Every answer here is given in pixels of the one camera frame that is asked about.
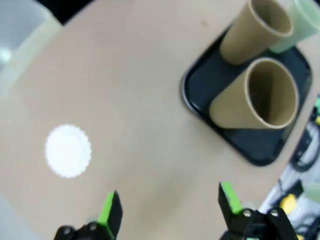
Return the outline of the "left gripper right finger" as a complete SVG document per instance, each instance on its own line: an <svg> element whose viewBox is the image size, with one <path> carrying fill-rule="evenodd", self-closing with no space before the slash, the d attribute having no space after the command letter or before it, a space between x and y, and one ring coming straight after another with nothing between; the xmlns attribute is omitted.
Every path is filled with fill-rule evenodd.
<svg viewBox="0 0 320 240"><path fill-rule="evenodd" d="M229 182L220 182L218 203L227 230L221 240L295 240L297 235L280 207L267 213L244 208Z"/></svg>

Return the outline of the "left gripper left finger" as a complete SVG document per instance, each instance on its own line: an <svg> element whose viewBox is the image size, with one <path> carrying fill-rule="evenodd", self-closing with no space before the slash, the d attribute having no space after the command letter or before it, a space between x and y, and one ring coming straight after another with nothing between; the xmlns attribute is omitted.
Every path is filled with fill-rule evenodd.
<svg viewBox="0 0 320 240"><path fill-rule="evenodd" d="M115 240L123 217L123 208L117 191L108 193L97 220L75 229L63 225L56 232L56 240Z"/></svg>

